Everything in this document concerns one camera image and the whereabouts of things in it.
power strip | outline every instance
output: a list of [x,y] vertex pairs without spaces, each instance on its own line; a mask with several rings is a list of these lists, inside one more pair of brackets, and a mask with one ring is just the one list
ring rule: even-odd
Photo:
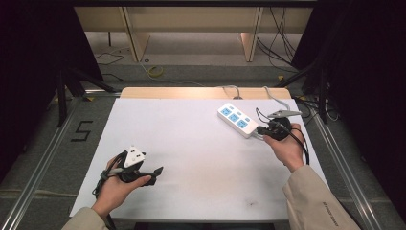
[[217,110],[217,116],[245,138],[249,138],[258,126],[257,122],[230,103],[221,106]]

person's right hand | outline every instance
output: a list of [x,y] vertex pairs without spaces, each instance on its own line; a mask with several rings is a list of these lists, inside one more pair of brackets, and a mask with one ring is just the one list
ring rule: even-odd
[[[106,168],[113,162],[112,158]],[[101,192],[92,209],[105,219],[107,215],[123,204],[127,196],[138,187],[145,185],[151,179],[150,175],[142,176],[130,183],[124,183],[117,175],[110,176],[101,187]]]
[[[300,131],[301,125],[292,123],[292,134],[295,135],[302,144],[305,142],[305,138]],[[283,140],[277,141],[270,136],[263,135],[263,140],[271,146],[274,150],[277,158],[284,163],[284,165],[290,170],[291,173],[303,166],[303,149],[299,143],[293,139],[290,135]]]

sleeve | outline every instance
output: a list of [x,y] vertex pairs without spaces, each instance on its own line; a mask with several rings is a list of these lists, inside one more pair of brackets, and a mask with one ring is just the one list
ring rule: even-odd
[[309,166],[293,172],[283,191],[292,230],[360,229]]
[[81,208],[62,230],[108,230],[102,218],[91,208]]

white table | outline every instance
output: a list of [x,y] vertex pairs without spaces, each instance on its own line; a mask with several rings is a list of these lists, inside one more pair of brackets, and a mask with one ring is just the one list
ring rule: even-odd
[[[293,100],[284,100],[297,110]],[[282,186],[289,170],[263,141],[245,139],[216,115],[231,103],[259,124],[284,109],[275,100],[117,99],[83,181],[73,215],[91,206],[106,162],[135,145],[147,153],[142,172],[164,166],[154,186],[137,189],[111,216],[164,222],[274,222],[287,219]],[[291,122],[304,127],[302,118]],[[310,165],[325,180],[303,128]]]

white cable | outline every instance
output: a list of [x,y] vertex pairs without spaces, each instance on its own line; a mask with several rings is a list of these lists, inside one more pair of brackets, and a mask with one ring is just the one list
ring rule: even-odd
[[263,141],[263,136],[260,135],[260,134],[258,134],[257,132],[254,132],[254,133],[253,133],[253,137],[255,137],[255,138],[257,138],[257,139]]
[[110,173],[121,173],[122,171],[123,171],[122,168],[116,168],[116,169],[112,169],[112,170],[110,171]]
[[267,86],[263,86],[263,88],[265,88],[266,93],[268,94],[268,96],[269,96],[271,99],[274,99],[274,100],[277,101],[278,103],[282,104],[283,106],[286,107],[286,109],[287,109],[288,111],[290,111],[290,106],[289,106],[289,104],[287,104],[287,103],[285,103],[285,102],[283,102],[283,101],[281,101],[281,100],[279,100],[279,99],[277,99],[277,98],[274,98],[274,97],[272,96],[272,94],[271,94],[271,91],[269,90],[269,88],[268,88]]
[[332,117],[329,115],[328,111],[327,111],[327,104],[328,104],[328,100],[326,100],[326,106],[325,106],[326,114],[328,115],[329,119],[331,119],[331,121],[336,122],[336,121],[338,120],[338,118],[339,118],[339,115],[338,115],[338,113],[337,113],[337,117],[336,117],[336,118],[332,118]]

